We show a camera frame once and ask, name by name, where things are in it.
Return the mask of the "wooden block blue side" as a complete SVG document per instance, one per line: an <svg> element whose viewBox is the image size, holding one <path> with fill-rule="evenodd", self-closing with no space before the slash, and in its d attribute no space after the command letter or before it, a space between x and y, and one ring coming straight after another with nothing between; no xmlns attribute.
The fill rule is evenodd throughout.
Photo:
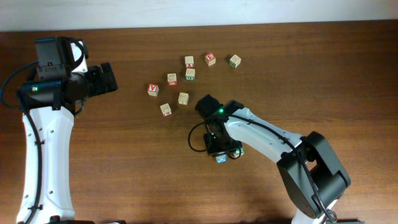
<svg viewBox="0 0 398 224"><path fill-rule="evenodd" d="M226 162L228 160L228 157L226 154L224 154L224 155L216 156L215 159L218 164L221 164L221 163Z"/></svg>

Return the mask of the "green letter V block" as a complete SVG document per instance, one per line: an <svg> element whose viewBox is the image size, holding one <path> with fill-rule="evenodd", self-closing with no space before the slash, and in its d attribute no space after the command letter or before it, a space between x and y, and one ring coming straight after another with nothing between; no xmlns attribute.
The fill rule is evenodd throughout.
<svg viewBox="0 0 398 224"><path fill-rule="evenodd" d="M235 150L233 156L234 156L234 158L237 158L237 157L239 157L239 156L242 156L244 153L245 153L245 151L244 151L243 148L237 149L237 150Z"/></svg>

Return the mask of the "wooden block yellow side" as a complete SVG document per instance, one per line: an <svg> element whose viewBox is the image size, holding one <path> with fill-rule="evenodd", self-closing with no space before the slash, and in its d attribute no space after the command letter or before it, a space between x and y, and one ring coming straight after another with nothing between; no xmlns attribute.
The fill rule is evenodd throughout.
<svg viewBox="0 0 398 224"><path fill-rule="evenodd" d="M178 96L178 103L181 105L187 105L189 101L189 94L180 92Z"/></svg>

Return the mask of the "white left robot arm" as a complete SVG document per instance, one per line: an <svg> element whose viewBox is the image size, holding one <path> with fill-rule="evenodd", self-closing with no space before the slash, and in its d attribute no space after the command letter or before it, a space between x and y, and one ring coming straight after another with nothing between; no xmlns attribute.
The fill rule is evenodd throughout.
<svg viewBox="0 0 398 224"><path fill-rule="evenodd" d="M24 191L17 223L76 223L69 181L70 138L87 99L116 91L109 63L88 67L84 41L35 42L34 74L17 90L26 139Z"/></svg>

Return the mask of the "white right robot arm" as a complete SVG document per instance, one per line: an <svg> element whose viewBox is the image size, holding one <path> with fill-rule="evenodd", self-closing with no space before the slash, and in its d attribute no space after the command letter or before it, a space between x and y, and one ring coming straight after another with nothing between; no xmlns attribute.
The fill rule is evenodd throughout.
<svg viewBox="0 0 398 224"><path fill-rule="evenodd" d="M204 152L218 163L236 160L247 144L277 165L289 198L297 208L292 223L335 223L332 210L351 179L326 138L291 133L257 117L235 100L221 104L211 95L195 111L203 119Z"/></svg>

